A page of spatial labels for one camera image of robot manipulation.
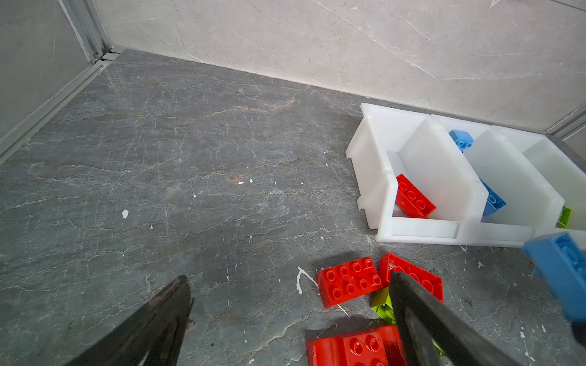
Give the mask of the white three-compartment bin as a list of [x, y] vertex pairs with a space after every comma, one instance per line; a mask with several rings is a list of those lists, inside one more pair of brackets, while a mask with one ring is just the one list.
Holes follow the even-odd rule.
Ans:
[[[361, 104], [363, 120], [346, 156], [378, 242], [520, 247], [559, 232], [563, 206], [572, 209], [567, 232], [585, 246], [585, 173], [543, 134], [436, 114]], [[461, 152], [450, 131], [468, 132]], [[426, 219], [396, 204], [405, 175], [435, 206]], [[483, 217], [488, 191], [507, 205]]]

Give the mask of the red arch lego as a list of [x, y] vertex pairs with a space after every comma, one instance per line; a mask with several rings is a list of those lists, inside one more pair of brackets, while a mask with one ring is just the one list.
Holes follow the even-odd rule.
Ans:
[[408, 365], [397, 326], [310, 340], [307, 350], [311, 366]]

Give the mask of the green lego brick top pile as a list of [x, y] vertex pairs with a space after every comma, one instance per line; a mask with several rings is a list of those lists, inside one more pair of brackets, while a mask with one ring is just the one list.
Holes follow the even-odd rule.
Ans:
[[395, 311], [392, 306], [388, 288], [383, 288], [375, 292], [370, 306], [371, 309], [387, 324], [397, 324], [395, 319]]

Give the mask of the blue lego brick top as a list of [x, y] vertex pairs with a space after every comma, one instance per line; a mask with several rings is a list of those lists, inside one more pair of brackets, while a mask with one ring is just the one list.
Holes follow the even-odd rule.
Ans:
[[489, 217], [499, 212], [499, 210], [504, 208], [507, 205], [507, 203], [499, 195], [497, 195], [483, 180], [482, 184], [488, 191], [488, 198], [486, 201], [485, 209], [483, 211], [483, 217]]

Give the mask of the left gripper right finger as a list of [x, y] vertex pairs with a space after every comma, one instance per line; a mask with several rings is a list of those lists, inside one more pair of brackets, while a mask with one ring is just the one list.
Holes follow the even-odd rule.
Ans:
[[437, 343], [454, 365], [518, 365], [404, 272], [393, 272], [389, 294], [409, 365], [439, 365]]

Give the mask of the blue lego brick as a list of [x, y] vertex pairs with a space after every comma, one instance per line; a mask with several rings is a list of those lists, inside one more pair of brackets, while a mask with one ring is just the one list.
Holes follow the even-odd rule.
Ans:
[[497, 195], [483, 180], [482, 184], [488, 191], [488, 198], [486, 201], [485, 209], [483, 211], [483, 217], [489, 217], [499, 212], [499, 210], [504, 208], [507, 205], [507, 203], [499, 195]]
[[523, 254], [548, 284], [571, 322], [585, 321], [585, 256], [569, 233], [549, 234], [526, 242]]
[[472, 136], [465, 131], [452, 130], [450, 131], [450, 137], [453, 139], [454, 143], [456, 146], [458, 146], [462, 153], [470, 148], [474, 143]]

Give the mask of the green lego brick bottom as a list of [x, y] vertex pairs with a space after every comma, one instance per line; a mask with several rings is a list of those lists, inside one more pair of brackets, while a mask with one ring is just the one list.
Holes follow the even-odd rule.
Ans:
[[563, 206], [562, 211], [559, 215], [559, 219], [556, 223], [558, 228], [567, 228], [569, 226], [569, 222], [572, 216], [572, 209], [567, 206]]

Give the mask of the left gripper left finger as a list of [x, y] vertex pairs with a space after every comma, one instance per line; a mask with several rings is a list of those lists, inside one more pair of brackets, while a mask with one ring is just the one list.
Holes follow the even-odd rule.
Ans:
[[176, 365], [192, 309], [180, 275], [69, 365]]

